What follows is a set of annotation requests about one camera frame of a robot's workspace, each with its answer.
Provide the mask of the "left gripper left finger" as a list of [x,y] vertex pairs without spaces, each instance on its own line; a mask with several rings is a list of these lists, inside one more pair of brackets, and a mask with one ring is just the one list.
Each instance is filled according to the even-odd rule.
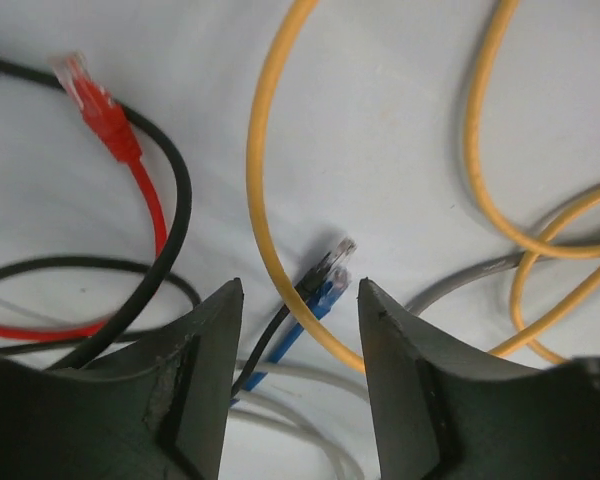
[[231,280],[83,369],[0,357],[0,479],[214,479],[241,329]]

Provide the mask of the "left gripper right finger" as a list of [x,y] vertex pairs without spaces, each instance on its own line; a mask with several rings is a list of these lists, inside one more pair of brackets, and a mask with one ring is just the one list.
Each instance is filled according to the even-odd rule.
[[376,283],[359,328],[385,479],[600,479],[600,357],[546,370],[480,351]]

